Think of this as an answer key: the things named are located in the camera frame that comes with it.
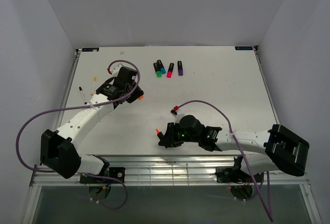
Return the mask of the yellow cap white marker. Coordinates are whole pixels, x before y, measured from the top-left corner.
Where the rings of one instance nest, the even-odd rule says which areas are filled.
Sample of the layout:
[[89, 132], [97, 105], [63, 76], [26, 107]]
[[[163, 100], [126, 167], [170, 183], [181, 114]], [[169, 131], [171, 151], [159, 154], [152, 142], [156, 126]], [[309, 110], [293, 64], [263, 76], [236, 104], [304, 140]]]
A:
[[92, 89], [91, 89], [91, 96], [93, 96], [95, 94], [96, 81], [97, 81], [97, 77], [94, 77], [93, 83], [92, 83]]

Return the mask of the orange black highlighter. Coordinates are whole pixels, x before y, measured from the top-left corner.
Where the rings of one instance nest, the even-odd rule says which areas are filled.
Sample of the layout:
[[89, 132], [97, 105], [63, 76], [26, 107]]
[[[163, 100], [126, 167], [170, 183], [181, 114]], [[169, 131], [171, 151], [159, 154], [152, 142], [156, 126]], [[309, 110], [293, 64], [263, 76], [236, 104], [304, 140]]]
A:
[[159, 130], [156, 129], [157, 137], [161, 140], [163, 138], [163, 133]]

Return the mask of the green cap black highlighter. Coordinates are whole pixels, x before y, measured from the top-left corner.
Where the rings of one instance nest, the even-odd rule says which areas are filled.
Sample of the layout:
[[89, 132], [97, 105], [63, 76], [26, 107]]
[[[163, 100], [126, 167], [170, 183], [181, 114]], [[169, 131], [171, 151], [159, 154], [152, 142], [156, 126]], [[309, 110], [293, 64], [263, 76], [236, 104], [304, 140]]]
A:
[[155, 73], [156, 73], [156, 76], [157, 77], [161, 77], [162, 76], [162, 73], [161, 73], [161, 71], [160, 71], [160, 68], [159, 68], [159, 66], [158, 66], [158, 63], [153, 63], [153, 66], [154, 66], [154, 70], [155, 70]]

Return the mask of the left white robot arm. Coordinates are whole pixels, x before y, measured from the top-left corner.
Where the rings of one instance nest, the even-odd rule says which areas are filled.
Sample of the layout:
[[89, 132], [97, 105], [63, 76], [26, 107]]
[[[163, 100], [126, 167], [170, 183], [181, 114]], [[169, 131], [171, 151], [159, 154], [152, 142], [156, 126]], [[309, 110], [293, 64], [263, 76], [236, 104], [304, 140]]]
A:
[[122, 64], [113, 70], [92, 96], [86, 108], [55, 131], [46, 130], [41, 136], [41, 163], [63, 178], [91, 174], [97, 182], [109, 178], [109, 163], [93, 154], [79, 154], [78, 148], [89, 132], [108, 114], [124, 102], [132, 103], [144, 92], [137, 85], [138, 72]]

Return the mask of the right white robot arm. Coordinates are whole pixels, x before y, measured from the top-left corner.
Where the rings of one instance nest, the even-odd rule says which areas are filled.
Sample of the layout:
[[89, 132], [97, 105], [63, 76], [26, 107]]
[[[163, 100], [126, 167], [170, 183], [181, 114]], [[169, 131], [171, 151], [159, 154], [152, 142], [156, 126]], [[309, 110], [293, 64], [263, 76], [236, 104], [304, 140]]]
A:
[[233, 168], [222, 171], [238, 181], [245, 181], [252, 172], [279, 170], [296, 177], [305, 174], [310, 145], [280, 124], [274, 124], [268, 131], [233, 133], [221, 127], [205, 126], [193, 115], [179, 115], [175, 122], [167, 124], [165, 133], [156, 132], [159, 146], [165, 148], [194, 142], [209, 152], [239, 151]]

